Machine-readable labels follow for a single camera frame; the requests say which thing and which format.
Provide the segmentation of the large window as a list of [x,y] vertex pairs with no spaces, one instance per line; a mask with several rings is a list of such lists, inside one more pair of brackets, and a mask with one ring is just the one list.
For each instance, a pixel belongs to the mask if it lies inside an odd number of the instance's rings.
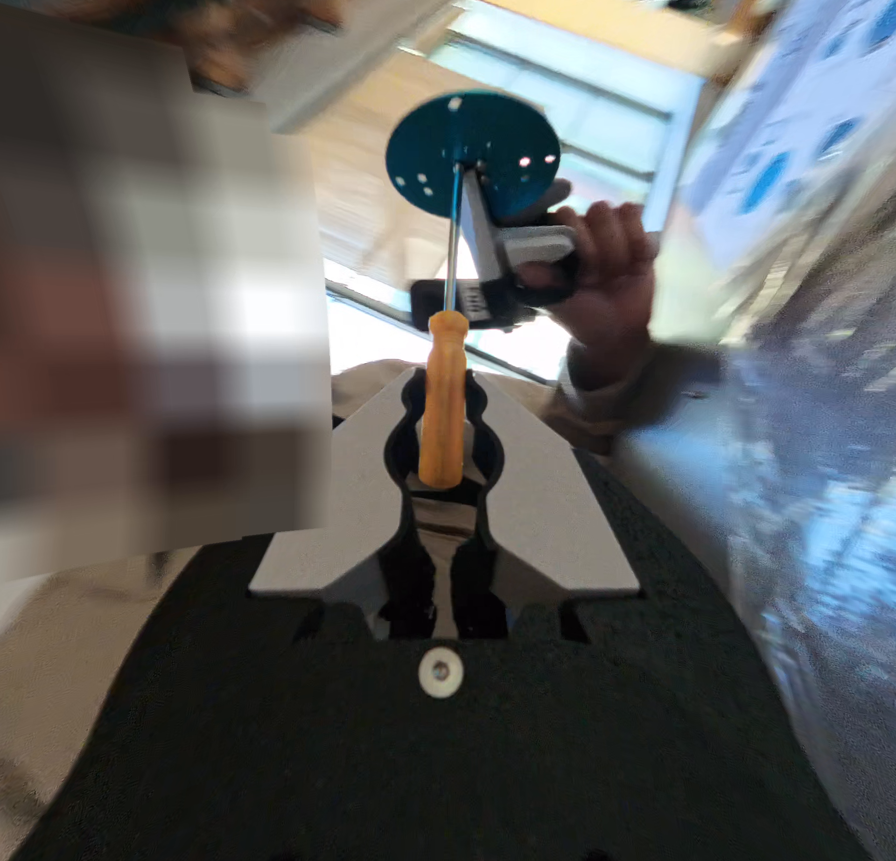
[[[561,141],[558,175],[571,182],[567,204],[577,212],[600,201],[636,203],[646,230],[663,228],[698,78],[475,0],[454,0],[380,64],[397,51],[538,107]],[[323,265],[332,372],[425,360],[427,338],[402,322],[409,285],[390,287],[324,257]]]

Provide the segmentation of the person's left hand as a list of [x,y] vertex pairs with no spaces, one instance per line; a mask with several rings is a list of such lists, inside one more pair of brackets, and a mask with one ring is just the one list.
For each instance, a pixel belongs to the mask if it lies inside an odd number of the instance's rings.
[[594,203],[583,215],[563,207],[552,221],[575,231],[579,266],[575,292],[548,313],[569,334],[571,381],[595,392],[627,378],[651,345],[657,235],[633,203]]

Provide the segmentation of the white assembly guide sheet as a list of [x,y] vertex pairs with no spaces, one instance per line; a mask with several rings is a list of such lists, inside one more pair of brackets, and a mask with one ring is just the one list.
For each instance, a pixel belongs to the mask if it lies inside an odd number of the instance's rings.
[[788,0],[688,151],[651,332],[716,342],[735,277],[894,109],[895,0]]

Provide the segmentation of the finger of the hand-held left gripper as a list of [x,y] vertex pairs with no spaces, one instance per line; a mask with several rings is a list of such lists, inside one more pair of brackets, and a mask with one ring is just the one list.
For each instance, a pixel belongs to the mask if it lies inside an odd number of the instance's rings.
[[480,282],[503,280],[508,273],[506,255],[476,170],[465,170],[462,176],[460,222],[477,279]]

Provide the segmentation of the person's left forearm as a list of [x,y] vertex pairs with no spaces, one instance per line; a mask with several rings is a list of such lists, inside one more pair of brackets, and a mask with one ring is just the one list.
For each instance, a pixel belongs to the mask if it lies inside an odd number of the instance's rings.
[[707,345],[647,340],[624,355],[571,340],[541,417],[574,448],[608,459],[618,438],[705,397],[722,375],[722,352]]

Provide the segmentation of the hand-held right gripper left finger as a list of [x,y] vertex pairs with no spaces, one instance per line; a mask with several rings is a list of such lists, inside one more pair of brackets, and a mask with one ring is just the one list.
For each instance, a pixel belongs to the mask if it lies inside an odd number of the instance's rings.
[[323,527],[275,534],[249,583],[253,597],[352,604],[375,640],[387,639],[378,554],[402,530],[404,484],[389,473],[385,452],[408,411],[402,393],[421,373],[405,369],[333,430]]

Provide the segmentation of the beige roller blind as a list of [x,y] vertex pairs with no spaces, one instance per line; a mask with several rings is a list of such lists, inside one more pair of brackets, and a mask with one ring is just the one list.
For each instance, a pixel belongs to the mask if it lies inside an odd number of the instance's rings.
[[385,166],[388,139],[409,111],[486,84],[397,51],[301,131],[312,161],[324,258],[399,290],[442,270],[447,221],[399,196]]

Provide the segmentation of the clear plastic bag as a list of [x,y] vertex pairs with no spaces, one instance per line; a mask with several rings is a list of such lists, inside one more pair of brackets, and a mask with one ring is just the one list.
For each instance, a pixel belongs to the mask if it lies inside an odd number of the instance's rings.
[[894,224],[855,228],[618,441],[616,472],[738,612],[828,796],[894,859]]

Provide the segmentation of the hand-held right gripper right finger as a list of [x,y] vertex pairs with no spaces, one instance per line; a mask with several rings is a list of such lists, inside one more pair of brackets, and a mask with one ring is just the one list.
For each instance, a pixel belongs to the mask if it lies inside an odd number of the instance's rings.
[[489,376],[467,375],[473,536],[454,554],[463,641],[505,639],[519,615],[635,598],[641,584],[570,444]]

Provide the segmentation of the yellow handled screwdriver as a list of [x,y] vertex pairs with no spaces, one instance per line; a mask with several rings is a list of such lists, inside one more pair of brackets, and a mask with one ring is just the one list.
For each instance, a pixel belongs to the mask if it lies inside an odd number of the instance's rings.
[[420,480],[436,490],[459,486],[464,468],[467,318],[456,307],[464,166],[454,164],[443,309],[430,319],[425,409],[420,426]]

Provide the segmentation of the blue round metal disc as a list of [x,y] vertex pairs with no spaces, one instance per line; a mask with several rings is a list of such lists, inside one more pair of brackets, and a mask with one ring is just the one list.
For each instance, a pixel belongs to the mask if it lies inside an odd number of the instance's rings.
[[526,101],[491,91],[455,91],[409,111],[385,150],[392,187],[414,207],[448,218],[454,170],[479,180],[497,221],[519,215],[545,195],[561,161],[546,117]]

